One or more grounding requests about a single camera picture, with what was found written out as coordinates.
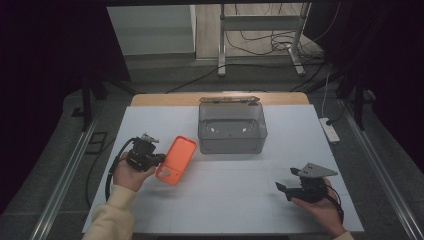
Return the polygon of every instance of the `dark background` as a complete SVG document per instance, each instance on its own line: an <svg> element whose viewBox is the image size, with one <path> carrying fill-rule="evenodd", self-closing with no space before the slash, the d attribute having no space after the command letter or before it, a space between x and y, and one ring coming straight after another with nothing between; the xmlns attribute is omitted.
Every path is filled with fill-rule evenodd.
<svg viewBox="0 0 424 240"><path fill-rule="evenodd" d="M361 59L365 67L360 68L365 87L377 97L375 113L421 170L423 10L421 2L396 3ZM318 13L330 20L334 14ZM344 21L336 22L336 32L329 31L319 44L343 66L362 38L350 40L376 14L372 6L360 3L343 8ZM0 24L3 212L56 128L65 96L80 89L84 77L103 81L99 72L120 80L129 80L129 75L105 7L2 1Z"/></svg>

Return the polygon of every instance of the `wooden table edge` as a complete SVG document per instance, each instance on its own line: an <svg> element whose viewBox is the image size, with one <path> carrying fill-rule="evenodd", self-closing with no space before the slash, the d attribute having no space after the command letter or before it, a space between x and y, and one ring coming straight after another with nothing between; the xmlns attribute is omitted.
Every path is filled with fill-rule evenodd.
<svg viewBox="0 0 424 240"><path fill-rule="evenodd" d="M263 105L302 105L310 104L306 94L301 92L273 92L273 93L169 93L169 94L138 94L131 101L136 106L197 106L201 97L223 96L255 96L260 98Z"/></svg>

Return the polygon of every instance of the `white wall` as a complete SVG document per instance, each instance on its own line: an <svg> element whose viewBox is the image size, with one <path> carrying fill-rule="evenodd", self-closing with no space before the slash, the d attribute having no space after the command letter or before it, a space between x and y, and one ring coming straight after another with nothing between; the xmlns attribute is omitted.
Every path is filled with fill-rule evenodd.
<svg viewBox="0 0 424 240"><path fill-rule="evenodd" d="M188 5L108 7L124 55L194 53L193 10Z"/></svg>

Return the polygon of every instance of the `wrist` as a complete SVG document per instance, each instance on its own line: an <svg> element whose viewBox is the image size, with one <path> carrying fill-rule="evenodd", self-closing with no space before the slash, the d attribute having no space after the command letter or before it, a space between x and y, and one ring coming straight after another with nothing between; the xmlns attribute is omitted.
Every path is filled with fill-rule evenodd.
<svg viewBox="0 0 424 240"><path fill-rule="evenodd" d="M136 192L131 189L125 188L120 185L112 186L112 193L110 194L107 203L119 209L129 209L134 201Z"/></svg>
<svg viewBox="0 0 424 240"><path fill-rule="evenodd" d="M329 229L327 229L327 232L331 236L331 238L337 238L343 235L346 232L346 229L343 227L343 225L340 224L330 227Z"/></svg>

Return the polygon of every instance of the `power strip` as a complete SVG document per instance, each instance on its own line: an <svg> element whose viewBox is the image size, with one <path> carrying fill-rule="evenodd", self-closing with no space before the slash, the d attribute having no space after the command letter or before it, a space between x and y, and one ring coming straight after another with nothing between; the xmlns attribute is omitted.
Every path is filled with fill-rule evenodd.
<svg viewBox="0 0 424 240"><path fill-rule="evenodd" d="M328 118L320 118L322 129L324 129L325 135L327 136L327 140L329 143L338 143L340 142L340 138L334 130L332 125L327 125Z"/></svg>

